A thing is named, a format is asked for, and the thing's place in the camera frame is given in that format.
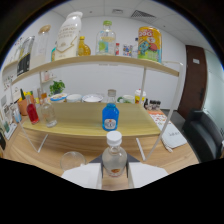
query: glass bottle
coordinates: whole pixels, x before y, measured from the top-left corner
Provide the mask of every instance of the glass bottle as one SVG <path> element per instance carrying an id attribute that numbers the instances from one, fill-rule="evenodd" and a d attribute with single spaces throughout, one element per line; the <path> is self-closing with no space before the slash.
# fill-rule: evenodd
<path id="1" fill-rule="evenodd" d="M 27 108 L 26 108 L 27 114 L 29 115 L 31 123 L 36 124 L 37 122 L 39 122 L 36 107 L 34 104 L 31 103 L 30 95 L 26 95 L 26 100 L 27 100 Z"/>
<path id="2" fill-rule="evenodd" d="M 41 113 L 43 115 L 43 118 L 45 119 L 47 127 L 51 128 L 57 124 L 54 107 L 51 103 L 48 102 L 46 93 L 41 94 L 41 98 L 43 99 Z"/>
<path id="3" fill-rule="evenodd" d="M 85 37 L 81 36 L 79 40 L 79 49 L 78 49 L 79 56 L 91 55 L 91 50 L 89 46 L 84 43 L 84 40 Z"/>
<path id="4" fill-rule="evenodd" d="M 103 30 L 96 37 L 96 55 L 115 55 L 116 34 L 111 30 L 112 22 L 105 20 Z"/>
<path id="5" fill-rule="evenodd" d="M 148 109 L 148 98 L 146 98 L 145 103 L 144 103 L 144 108 L 147 110 Z"/>
<path id="6" fill-rule="evenodd" d="M 119 177 L 124 172 L 127 164 L 127 153 L 120 146 L 122 135 L 119 131 L 107 133 L 107 147 L 102 155 L 103 166 L 111 177 Z"/>
<path id="7" fill-rule="evenodd" d="M 102 127 L 105 131 L 117 129 L 119 110 L 116 107 L 116 90 L 108 90 L 107 106 L 102 111 Z"/>
<path id="8" fill-rule="evenodd" d="M 132 47 L 132 58 L 138 58 L 138 38 L 135 38 L 135 44 Z"/>

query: wooden shelf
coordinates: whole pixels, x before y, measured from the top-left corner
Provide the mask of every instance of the wooden shelf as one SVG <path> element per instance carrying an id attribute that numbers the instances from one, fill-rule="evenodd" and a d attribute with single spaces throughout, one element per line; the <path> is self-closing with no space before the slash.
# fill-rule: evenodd
<path id="1" fill-rule="evenodd" d="M 161 65 L 158 62 L 154 62 L 154 61 L 150 61 L 146 59 L 136 59 L 136 58 L 123 57 L 123 56 L 91 55 L 91 56 L 66 58 L 66 59 L 61 59 L 61 60 L 46 63 L 44 65 L 38 66 L 28 72 L 21 74 L 12 82 L 12 84 L 15 84 L 16 82 L 28 76 L 31 76 L 33 74 L 71 65 L 71 64 L 128 65 L 128 66 L 134 66 L 134 67 L 144 67 L 146 69 L 150 69 L 153 71 L 163 72 L 163 73 L 174 75 L 177 77 L 179 76 L 178 71 L 168 68 L 164 65 Z"/>
<path id="2" fill-rule="evenodd" d="M 57 125 L 48 128 L 38 108 L 40 122 L 32 125 L 27 119 L 23 127 L 59 136 L 86 139 L 105 139 L 107 131 L 102 128 L 102 110 L 106 103 L 54 103 Z M 119 121 L 117 131 L 123 137 L 136 138 L 158 136 L 160 130 L 147 111 L 139 104 L 117 104 Z"/>

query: blue bottle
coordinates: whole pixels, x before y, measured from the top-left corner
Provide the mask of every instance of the blue bottle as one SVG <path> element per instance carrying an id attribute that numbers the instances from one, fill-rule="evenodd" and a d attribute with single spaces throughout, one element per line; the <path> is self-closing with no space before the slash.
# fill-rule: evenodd
<path id="1" fill-rule="evenodd" d="M 116 90 L 108 90 L 107 106 L 102 111 L 102 127 L 105 131 L 117 129 L 119 110 L 116 107 Z"/>

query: ceiling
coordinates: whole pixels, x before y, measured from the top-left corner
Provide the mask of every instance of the ceiling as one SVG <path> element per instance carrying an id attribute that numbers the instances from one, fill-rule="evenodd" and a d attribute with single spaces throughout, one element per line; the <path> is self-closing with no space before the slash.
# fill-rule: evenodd
<path id="1" fill-rule="evenodd" d="M 113 13 L 113 9 L 123 10 L 123 13 Z M 149 15 L 132 17 L 136 10 Z M 64 18 L 69 13 L 81 11 L 83 18 L 116 16 L 141 20 L 168 32 L 186 45 L 202 47 L 214 53 L 210 44 L 194 25 L 176 11 L 152 0 L 72 0 L 59 5 L 52 11 Z"/>

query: paper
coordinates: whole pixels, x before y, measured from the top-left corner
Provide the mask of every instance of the paper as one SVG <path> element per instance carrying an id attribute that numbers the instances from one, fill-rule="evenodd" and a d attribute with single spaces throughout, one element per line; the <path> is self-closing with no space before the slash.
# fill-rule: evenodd
<path id="1" fill-rule="evenodd" d="M 160 131 L 163 129 L 163 126 L 166 122 L 167 117 L 165 115 L 153 115 L 150 114 L 154 122 L 157 124 Z M 180 133 L 180 131 L 169 121 L 167 124 L 166 130 L 162 135 L 162 141 L 165 146 L 169 148 L 176 148 L 178 146 L 184 145 L 187 143 L 187 140 Z"/>
<path id="2" fill-rule="evenodd" d="M 89 163 L 84 166 L 66 170 L 61 177 L 81 187 L 92 189 L 102 188 L 100 163 Z"/>
<path id="3" fill-rule="evenodd" d="M 148 164 L 129 163 L 129 188 L 140 188 L 168 175 L 165 169 Z"/>

